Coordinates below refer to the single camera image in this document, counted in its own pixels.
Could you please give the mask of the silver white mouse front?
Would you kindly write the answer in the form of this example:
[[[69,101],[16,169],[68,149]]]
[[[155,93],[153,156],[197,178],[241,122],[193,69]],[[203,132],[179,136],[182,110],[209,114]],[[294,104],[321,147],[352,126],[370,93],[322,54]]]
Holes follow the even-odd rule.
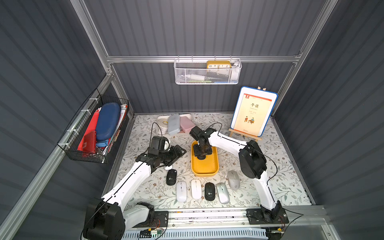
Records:
[[[226,184],[218,183],[216,187],[220,203],[228,204],[230,202],[230,196]]]

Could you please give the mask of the light grey mouse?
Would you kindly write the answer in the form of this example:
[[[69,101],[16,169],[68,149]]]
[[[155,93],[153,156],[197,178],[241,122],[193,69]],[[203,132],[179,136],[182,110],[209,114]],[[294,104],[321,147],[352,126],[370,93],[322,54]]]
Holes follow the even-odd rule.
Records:
[[[232,190],[240,189],[240,177],[236,171],[228,171],[227,173],[228,184]]]

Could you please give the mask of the black mouse front row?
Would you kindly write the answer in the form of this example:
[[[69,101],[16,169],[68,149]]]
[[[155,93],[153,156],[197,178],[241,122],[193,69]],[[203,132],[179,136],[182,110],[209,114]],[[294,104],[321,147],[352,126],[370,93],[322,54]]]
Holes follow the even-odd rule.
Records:
[[[207,201],[214,201],[216,197],[216,188],[213,183],[205,184],[205,199]]]

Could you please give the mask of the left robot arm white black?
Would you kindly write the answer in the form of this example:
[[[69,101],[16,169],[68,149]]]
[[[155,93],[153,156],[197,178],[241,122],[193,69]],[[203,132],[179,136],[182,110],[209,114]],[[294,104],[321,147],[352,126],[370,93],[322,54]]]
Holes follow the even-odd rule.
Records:
[[[124,215],[128,201],[158,167],[171,166],[186,153],[185,149],[176,145],[167,151],[140,154],[131,170],[112,190],[89,203],[81,238],[120,240],[127,229],[146,222],[151,211],[150,204],[138,204]]]

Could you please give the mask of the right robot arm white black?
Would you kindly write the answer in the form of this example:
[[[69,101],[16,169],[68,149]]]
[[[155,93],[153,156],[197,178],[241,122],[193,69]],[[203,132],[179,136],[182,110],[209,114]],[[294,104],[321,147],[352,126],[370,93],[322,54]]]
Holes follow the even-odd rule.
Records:
[[[192,128],[190,135],[198,143],[193,147],[194,155],[198,159],[211,155],[213,147],[223,149],[237,156],[240,161],[241,171],[253,181],[259,194],[263,220],[272,224],[279,219],[279,213],[283,210],[283,207],[269,185],[267,159],[256,141],[236,140],[221,134],[213,128],[202,130],[197,126]]]

